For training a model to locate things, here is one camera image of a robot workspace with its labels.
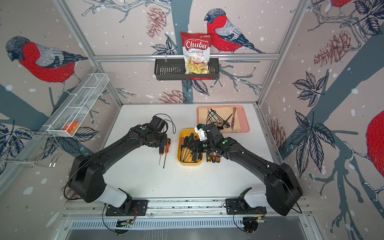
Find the large orange black screwdriver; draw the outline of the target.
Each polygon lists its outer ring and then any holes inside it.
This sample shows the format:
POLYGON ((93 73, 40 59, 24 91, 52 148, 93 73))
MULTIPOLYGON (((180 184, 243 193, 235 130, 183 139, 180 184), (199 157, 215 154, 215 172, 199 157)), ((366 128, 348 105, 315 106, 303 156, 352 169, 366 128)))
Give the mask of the large orange black screwdriver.
POLYGON ((166 144, 166 147, 165 147, 165 159, 164 159, 163 168, 165 168, 165 165, 166 165, 166 159, 167 159, 167 154, 169 152, 170 145, 171 145, 171 139, 168 138, 167 139, 167 144, 166 144))

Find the slim orange black screwdriver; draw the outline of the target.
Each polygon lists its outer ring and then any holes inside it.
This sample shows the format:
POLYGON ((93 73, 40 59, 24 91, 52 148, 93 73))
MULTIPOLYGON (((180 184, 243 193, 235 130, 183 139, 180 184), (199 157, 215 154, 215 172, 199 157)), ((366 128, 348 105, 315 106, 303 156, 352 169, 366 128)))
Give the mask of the slim orange black screwdriver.
POLYGON ((216 155, 215 155, 215 153, 211 153, 211 162, 212 163, 216 162, 216 155))

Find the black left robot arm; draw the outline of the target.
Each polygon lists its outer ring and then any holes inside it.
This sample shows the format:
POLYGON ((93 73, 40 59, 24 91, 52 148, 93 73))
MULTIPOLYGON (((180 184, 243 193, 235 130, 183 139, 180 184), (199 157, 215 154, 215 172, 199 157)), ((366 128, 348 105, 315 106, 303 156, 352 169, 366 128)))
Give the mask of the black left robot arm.
POLYGON ((142 146, 164 150, 167 131, 168 123, 153 116, 149 123, 130 128, 127 134, 103 150, 89 156, 76 157, 67 187, 87 203, 99 201, 115 208, 125 208, 129 212, 132 197, 107 184, 104 175, 118 161, 142 146))

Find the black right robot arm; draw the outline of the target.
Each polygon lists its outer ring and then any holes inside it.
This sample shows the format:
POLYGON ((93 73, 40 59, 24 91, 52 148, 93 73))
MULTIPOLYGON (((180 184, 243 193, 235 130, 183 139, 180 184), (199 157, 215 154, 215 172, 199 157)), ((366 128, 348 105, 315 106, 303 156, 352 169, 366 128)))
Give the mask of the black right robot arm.
POLYGON ((281 216, 287 216, 302 197, 303 190, 291 166, 275 164, 252 153, 239 142, 224 137, 215 124, 199 124, 194 128, 199 140, 201 153, 218 153, 258 177, 266 186, 269 206, 281 216))

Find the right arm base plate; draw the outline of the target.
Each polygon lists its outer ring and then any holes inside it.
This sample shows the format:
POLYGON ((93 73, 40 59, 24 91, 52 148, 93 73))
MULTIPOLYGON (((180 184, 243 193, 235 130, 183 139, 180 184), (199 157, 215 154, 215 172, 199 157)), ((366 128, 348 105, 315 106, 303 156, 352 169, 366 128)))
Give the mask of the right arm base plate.
POLYGON ((226 199, 224 203, 227 215, 265 215, 265 207, 250 207, 245 201, 239 198, 226 199))

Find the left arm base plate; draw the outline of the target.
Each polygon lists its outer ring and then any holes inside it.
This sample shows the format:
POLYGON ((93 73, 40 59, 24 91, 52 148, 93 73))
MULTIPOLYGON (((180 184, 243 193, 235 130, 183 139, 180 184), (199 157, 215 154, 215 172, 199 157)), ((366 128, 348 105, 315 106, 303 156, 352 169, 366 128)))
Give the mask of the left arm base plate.
POLYGON ((107 206, 107 217, 125 217, 125 216, 145 216, 149 200, 130 200, 121 207, 116 208, 112 205, 107 206))

